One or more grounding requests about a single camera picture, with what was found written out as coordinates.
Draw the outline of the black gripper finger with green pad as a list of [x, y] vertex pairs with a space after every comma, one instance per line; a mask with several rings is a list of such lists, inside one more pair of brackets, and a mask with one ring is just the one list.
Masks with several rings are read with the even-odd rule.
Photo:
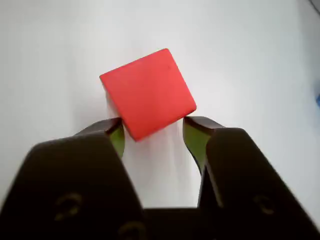
[[317, 240], [319, 230], [242, 128], [183, 119], [183, 140], [201, 172], [198, 207], [218, 240]]
[[0, 213], [3, 240], [145, 240], [143, 208], [122, 163], [120, 118], [26, 155]]

